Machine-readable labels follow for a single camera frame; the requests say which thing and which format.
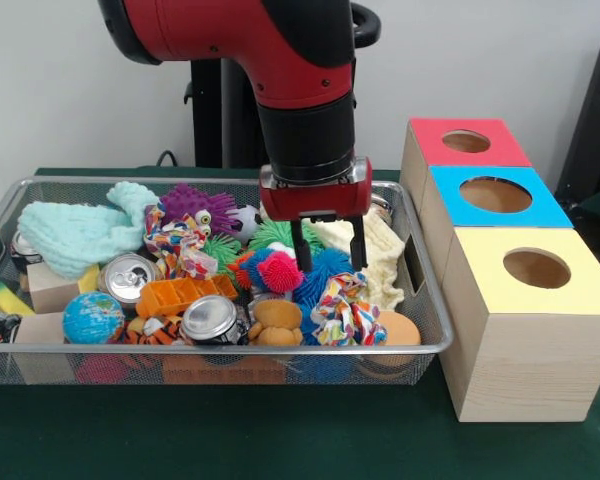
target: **orange ice cube tray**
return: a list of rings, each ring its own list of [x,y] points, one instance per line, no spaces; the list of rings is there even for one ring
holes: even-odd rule
[[[216,275],[210,280],[194,280],[190,277],[160,280],[148,283],[142,289],[136,312],[144,318],[178,315],[207,295],[222,295],[230,300],[238,298],[238,292],[227,275]]]

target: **soccer ball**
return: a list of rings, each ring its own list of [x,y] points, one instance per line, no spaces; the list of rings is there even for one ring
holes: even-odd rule
[[[239,205],[234,210],[227,210],[229,218],[235,220],[235,224],[231,227],[231,236],[240,243],[246,245],[262,225],[262,217],[260,210],[251,205]]]

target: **black cable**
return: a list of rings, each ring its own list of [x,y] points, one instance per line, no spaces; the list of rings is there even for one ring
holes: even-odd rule
[[[158,157],[158,161],[156,162],[156,167],[161,167],[162,166],[162,162],[164,162],[164,159],[166,157],[171,158],[171,163],[173,163],[174,167],[179,167],[180,166],[180,165],[178,165],[178,160],[176,160],[176,156],[173,154],[173,152],[171,150],[165,150]]]

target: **blue square top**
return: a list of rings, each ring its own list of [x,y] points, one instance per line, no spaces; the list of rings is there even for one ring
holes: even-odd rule
[[[533,168],[431,167],[431,174],[456,227],[573,228]],[[487,204],[491,210],[484,208]],[[511,213],[498,211],[502,209]]]

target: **purple spiky ball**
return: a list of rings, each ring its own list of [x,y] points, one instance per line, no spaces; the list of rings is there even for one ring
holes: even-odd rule
[[[207,210],[211,214],[211,231],[213,234],[231,233],[236,221],[228,214],[228,210],[234,210],[236,202],[228,193],[208,195],[196,190],[189,185],[181,183],[166,195],[160,197],[160,201],[166,209],[163,224],[180,220],[186,214],[195,217],[200,210]]]

